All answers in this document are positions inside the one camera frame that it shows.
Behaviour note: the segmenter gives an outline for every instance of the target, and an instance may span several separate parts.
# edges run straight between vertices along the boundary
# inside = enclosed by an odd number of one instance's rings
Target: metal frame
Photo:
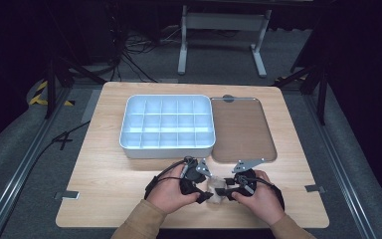
[[[179,52],[178,74],[184,75],[187,63],[187,30],[188,29],[221,29],[238,31],[258,31],[259,38],[256,44],[252,44],[251,52],[261,78],[267,76],[263,64],[260,49],[269,25],[272,10],[267,10],[265,15],[240,15],[240,14],[218,14],[218,13],[188,13],[187,6],[182,7],[181,22],[181,50]]]

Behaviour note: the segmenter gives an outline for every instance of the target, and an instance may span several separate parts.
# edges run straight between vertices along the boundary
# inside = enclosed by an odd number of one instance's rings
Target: white compartment tray
[[[130,158],[206,157],[215,140],[206,96],[135,95],[126,103],[119,143]]]

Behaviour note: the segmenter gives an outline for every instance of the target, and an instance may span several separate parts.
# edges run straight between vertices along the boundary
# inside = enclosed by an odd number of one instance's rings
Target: right hand
[[[270,182],[265,172],[260,170],[254,170],[254,172],[256,173],[256,177]],[[250,208],[257,217],[265,221],[269,226],[277,223],[285,216],[285,212],[275,193],[263,183],[257,182],[257,189],[251,197],[244,196],[239,192],[233,192],[232,197],[239,203]]]

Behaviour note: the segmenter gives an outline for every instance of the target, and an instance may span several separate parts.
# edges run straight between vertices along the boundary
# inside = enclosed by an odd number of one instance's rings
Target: left hand
[[[188,195],[183,195],[179,187],[180,179],[168,178],[179,178],[184,166],[185,164],[180,164],[163,174],[159,179],[161,181],[159,181],[157,185],[151,190],[146,200],[167,214],[170,214],[185,205],[195,202],[200,196],[200,193],[194,192]]]

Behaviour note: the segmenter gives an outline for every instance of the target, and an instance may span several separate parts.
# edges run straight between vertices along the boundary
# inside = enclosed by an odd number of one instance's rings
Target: wrist
[[[284,218],[286,214],[282,211],[279,213],[273,213],[269,219],[267,219],[265,222],[271,227],[275,225],[277,222],[279,222],[282,218]]]

